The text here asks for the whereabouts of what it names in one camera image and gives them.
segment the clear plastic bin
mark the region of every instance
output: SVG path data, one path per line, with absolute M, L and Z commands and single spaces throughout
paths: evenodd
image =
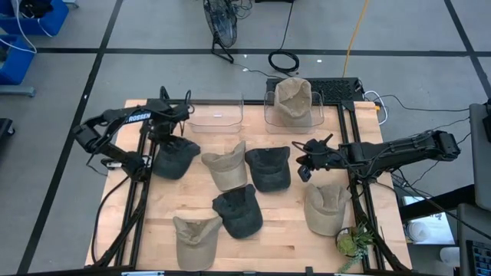
M 244 118 L 244 98 L 236 100 L 210 100 L 212 105 L 199 100 L 191 101 L 194 113 L 187 124 L 194 133 L 238 133 Z
M 264 120 L 266 131 L 272 134 L 308 134 L 313 133 L 316 126 L 324 123 L 324 109 L 322 106 L 322 96 L 317 92 L 312 92 L 311 123 L 305 126 L 286 126 L 281 115 L 276 110 L 275 92 L 267 92 L 264 96 Z

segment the tan baseball cap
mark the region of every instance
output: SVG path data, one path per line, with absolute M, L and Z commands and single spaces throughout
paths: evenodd
M 350 197 L 350 192 L 340 185 L 308 184 L 304 208 L 307 226 L 319 235 L 335 236 L 343 227 L 346 201 Z
M 275 109 L 285 127 L 312 127 L 311 106 L 312 91 L 307 80 L 289 77 L 276 84 Z
M 220 191 L 226 192 L 247 184 L 245 151 L 246 142 L 242 141 L 231 153 L 224 155 L 205 153 L 201 155 L 201 161 L 208 167 L 213 181 Z
M 177 264 L 184 271 L 202 271 L 213 265 L 222 218 L 184 220 L 173 218 L 176 226 Z

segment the concrete floor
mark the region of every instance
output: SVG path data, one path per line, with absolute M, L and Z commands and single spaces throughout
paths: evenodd
M 24 84 L 36 87 L 36 97 L 0 97 L 0 117 L 12 118 L 17 129 L 0 165 L 0 274 L 18 270 L 75 110 L 97 61 L 107 23 L 120 1 L 79 0 L 81 7 L 71 10 L 57 37 L 33 38 L 41 54 L 33 60 Z M 487 28 L 491 24 L 491 2 L 452 3 L 474 51 L 487 51 L 480 55 L 488 57 L 479 57 L 479 61 L 491 74 L 491 33 Z M 298 0 L 285 48 L 346 50 L 362 5 L 362 0 Z M 254 5 L 252 15 L 238 23 L 233 48 L 245 49 L 241 53 L 247 56 L 235 55 L 237 63 L 274 74 L 267 62 L 269 51 L 260 49 L 279 47 L 288 10 L 285 3 Z M 266 77 L 244 72 L 209 54 L 206 49 L 211 40 L 199 0 L 124 0 L 108 49 L 169 50 L 100 55 L 101 66 L 96 70 L 84 118 L 121 107 L 126 99 L 156 97 L 160 85 L 176 98 L 191 89 L 193 97 L 201 99 L 224 98 L 235 92 L 243 93 L 246 99 L 262 99 Z M 372 0 L 354 49 L 387 50 L 375 53 L 381 56 L 354 53 L 348 76 L 359 77 L 365 90 L 397 95 L 409 107 L 460 109 L 487 99 L 471 58 L 464 52 L 469 49 L 444 0 Z M 411 56 L 394 51 L 411 51 Z M 343 55 L 306 54 L 299 58 L 301 77 L 341 76 Z M 404 110 L 390 98 L 386 105 L 389 120 L 381 127 L 385 140 L 468 116 Z M 460 140 L 470 128 L 468 122 L 462 122 L 445 130 Z M 70 150 L 68 161 L 30 272 L 81 268 L 87 254 L 104 177 L 84 165 L 88 155 L 78 145 L 66 149 Z M 462 151 L 458 160 L 439 164 L 417 187 L 438 195 L 472 183 L 470 140 L 462 144 Z M 431 164 L 427 161 L 407 166 L 405 175 L 414 181 Z M 438 262 L 437 249 L 411 247 L 414 268 L 451 274 L 450 268 Z

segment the baseball cap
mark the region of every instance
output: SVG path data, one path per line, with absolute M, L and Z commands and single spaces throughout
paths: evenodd
M 180 179 L 184 176 L 194 156 L 201 152 L 199 146 L 182 137 L 161 143 L 153 161 L 152 171 L 166 179 Z
M 262 227 L 262 214 L 252 184 L 219 195 L 213 210 L 223 219 L 223 226 L 233 238 L 246 238 Z
M 176 226 L 177 264 L 184 271 L 201 271 L 213 265 L 222 218 L 185 220 L 173 218 Z
M 208 167 L 213 181 L 220 191 L 229 191 L 247 184 L 245 151 L 246 142 L 242 141 L 231 153 L 223 155 L 205 153 L 201 156 L 201 161 Z
M 287 189 L 292 181 L 287 146 L 251 149 L 245 153 L 245 161 L 251 168 L 252 182 L 260 192 L 274 192 Z
M 289 77 L 276 84 L 275 109 L 285 127 L 312 127 L 312 91 L 310 83 Z
M 305 195 L 305 221 L 319 235 L 335 236 L 343 226 L 350 192 L 340 185 L 316 187 L 308 184 Z

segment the wooden table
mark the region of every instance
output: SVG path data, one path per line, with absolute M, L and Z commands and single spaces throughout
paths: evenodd
M 145 104 L 145 100 L 129 100 L 126 107 Z M 381 131 L 377 123 L 374 104 L 357 102 L 356 115 L 362 141 L 382 142 Z M 196 106 L 196 112 L 206 112 L 213 106 Z M 338 112 L 335 107 L 324 107 L 325 121 L 317 126 L 312 134 L 272 135 L 265 130 L 264 109 L 262 106 L 245 106 L 242 130 L 234 134 L 193 133 L 186 128 L 184 136 L 201 146 L 202 153 L 225 153 L 231 151 L 240 141 L 246 141 L 248 150 L 259 147 L 291 146 L 293 140 L 306 142 L 311 138 L 324 139 L 330 133 L 334 136 L 329 146 L 337 148 L 341 143 Z M 348 135 L 352 141 L 349 115 L 345 114 Z M 118 133 L 116 144 L 123 150 L 136 150 L 139 139 L 140 123 L 124 126 Z M 264 225 L 253 236 L 237 240 L 222 227 L 219 230 L 219 242 L 216 259 L 210 271 L 277 271 L 301 272 L 312 266 L 315 272 L 336 272 L 348 258 L 339 254 L 334 238 L 316 235 L 311 232 L 304 217 L 305 187 L 297 175 L 298 164 L 295 159 L 302 153 L 292 146 L 290 168 L 292 184 L 284 192 L 256 193 L 262 209 Z M 109 192 L 125 177 L 122 170 L 110 171 L 104 194 Z M 388 173 L 383 174 L 379 182 L 392 186 Z M 317 186 L 328 184 L 348 185 L 348 174 L 343 169 L 329 172 L 313 172 L 311 183 Z M 120 231 L 129 181 L 117 190 L 106 202 L 102 210 L 97 234 L 97 252 L 100 257 Z M 177 215 L 184 219 L 209 219 L 217 214 L 212 210 L 212 200 L 220 194 L 213 183 L 209 170 L 201 162 L 200 156 L 194 158 L 186 175 L 177 181 L 169 181 L 152 175 L 150 195 L 147 202 L 143 233 L 140 243 L 137 269 L 140 270 L 179 270 L 176 261 L 176 233 L 172 218 Z M 372 185 L 371 194 L 374 211 L 377 216 L 379 233 L 399 260 L 411 267 L 403 227 L 399 219 L 394 192 Z M 344 216 L 344 227 L 354 225 L 351 201 Z M 132 235 L 127 239 L 124 263 L 128 263 Z M 373 252 L 370 263 L 376 268 Z M 349 272 L 362 272 L 360 264 Z

